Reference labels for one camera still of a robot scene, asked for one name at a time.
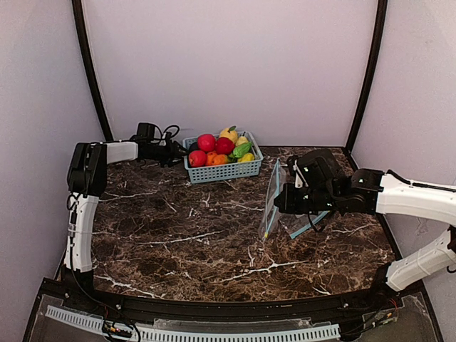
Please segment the clear zip top bag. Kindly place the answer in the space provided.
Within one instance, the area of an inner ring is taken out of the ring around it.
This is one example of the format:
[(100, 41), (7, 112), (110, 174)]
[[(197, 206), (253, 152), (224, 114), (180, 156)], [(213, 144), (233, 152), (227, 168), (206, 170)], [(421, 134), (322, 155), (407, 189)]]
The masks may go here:
[(266, 191), (264, 213), (259, 226), (259, 238), (265, 242), (278, 228), (281, 213), (274, 204), (274, 200), (280, 195), (286, 183), (287, 173), (281, 160), (276, 159), (271, 171), (268, 188)]

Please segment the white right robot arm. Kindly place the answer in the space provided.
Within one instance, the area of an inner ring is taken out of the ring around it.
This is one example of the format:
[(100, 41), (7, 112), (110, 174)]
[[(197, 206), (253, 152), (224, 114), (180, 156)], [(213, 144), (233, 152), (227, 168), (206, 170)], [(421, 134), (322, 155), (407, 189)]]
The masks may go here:
[(455, 187), (408, 180), (392, 170), (358, 169), (345, 175), (329, 149), (287, 160), (293, 183), (284, 184), (274, 205), (284, 214), (403, 214), (443, 222), (448, 228), (411, 255), (378, 268), (374, 292), (400, 292), (455, 264)]

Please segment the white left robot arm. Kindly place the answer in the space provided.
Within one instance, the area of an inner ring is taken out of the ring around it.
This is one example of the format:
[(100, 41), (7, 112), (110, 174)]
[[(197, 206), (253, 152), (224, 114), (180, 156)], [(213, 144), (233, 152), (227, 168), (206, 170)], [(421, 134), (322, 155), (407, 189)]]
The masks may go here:
[(84, 289), (93, 288), (91, 239), (99, 199), (108, 183), (108, 166), (134, 160), (154, 160), (161, 167), (172, 167), (189, 154), (173, 138), (180, 131), (171, 125), (164, 131), (152, 123), (139, 123), (128, 140), (80, 142), (76, 145), (68, 169), (69, 222), (66, 253), (61, 267), (62, 278), (71, 277)]

